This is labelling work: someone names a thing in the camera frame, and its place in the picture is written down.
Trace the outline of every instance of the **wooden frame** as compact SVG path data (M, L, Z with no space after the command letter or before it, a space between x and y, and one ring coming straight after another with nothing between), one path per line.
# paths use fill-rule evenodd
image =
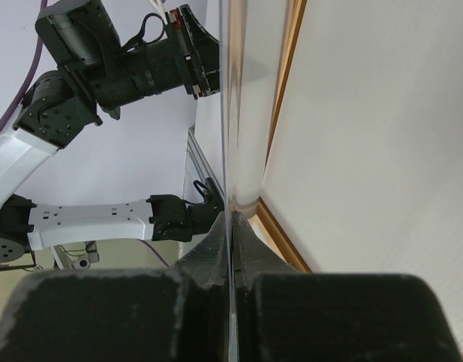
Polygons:
M277 83L277 93L275 96L274 112L271 120L270 134L268 137L267 159L270 153L272 140L277 128L278 116L282 105L282 100L287 86L287 79L292 66L293 53L296 48L297 39L299 37L300 26L302 25L302 18L305 11L307 0L290 0L290 8L288 13L287 28L284 37L284 51L282 54L281 68ZM299 254L297 249L293 246L292 241L289 239L285 231L278 224L277 220L265 204L260 199L257 207L257 215L264 225L267 233L270 234L275 245L281 252L283 258L301 272L310 272L305 260Z
M288 238L262 199L259 200L256 214L284 259L301 272L311 272L305 260L300 256L297 249L293 246L292 241Z

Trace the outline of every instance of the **white wall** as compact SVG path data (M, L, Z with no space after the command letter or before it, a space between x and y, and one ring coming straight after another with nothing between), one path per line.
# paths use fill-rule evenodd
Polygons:
M263 188L313 270L424 278L463 350L463 0L308 2Z
M204 21L207 2L187 2ZM166 7L183 3L168 0ZM0 2L0 117L32 61L39 4L39 0ZM144 15L153 11L146 0L103 0L103 4L122 44L136 35ZM160 28L157 20L148 23L146 38L150 40ZM37 75L52 69L55 62L45 51ZM184 87L122 107L120 121L102 115L103 126L87 126L18 192L37 202L68 205L123 202L161 193L181 195L187 131L195 115L196 101Z

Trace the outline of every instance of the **wooden trim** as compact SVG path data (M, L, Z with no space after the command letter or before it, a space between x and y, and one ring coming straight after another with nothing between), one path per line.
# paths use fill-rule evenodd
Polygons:
M274 251L280 258L285 260L284 256L282 253L279 251L274 239L270 234L268 233L268 230L265 228L263 225L262 220L259 218L258 215L253 216L251 219L248 220L249 223L251 224L252 227L256 227L259 231L260 234L264 237L264 242L267 244L267 246Z
M268 137L267 159L270 154L271 142L274 139L275 129L277 128L278 116L284 100L285 88L290 74L290 67L292 66L293 54L299 38L300 26L305 12L307 0L295 0L291 7L291 14L289 17L289 24L285 33L284 53L282 55L282 64L280 75L278 78L277 96L275 98L274 112L271 119L270 135Z
M293 246L292 241L278 224L262 199L259 200L256 213L285 260L301 272L311 272L305 260L300 256L297 249Z

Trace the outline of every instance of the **robotic arm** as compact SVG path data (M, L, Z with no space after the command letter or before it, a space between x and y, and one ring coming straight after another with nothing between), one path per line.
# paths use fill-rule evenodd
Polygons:
M146 43L146 21L163 31ZM127 204L60 207L14 195L49 157L88 124L101 125L97 105L115 119L120 107L181 85L195 99L219 91L219 44L188 5L148 14L136 36L121 46L101 0L60 0L41 10L36 31L57 63L25 95L0 134L0 270L25 253L76 241L109 238L190 241L207 232L223 202L210 179L204 202L174 195Z

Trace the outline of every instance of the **white cable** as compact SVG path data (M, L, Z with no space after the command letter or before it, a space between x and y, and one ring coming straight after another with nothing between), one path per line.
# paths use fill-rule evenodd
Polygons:
M163 6L162 0L148 0L149 4L158 12L158 14L163 18L165 24L167 24L166 11Z

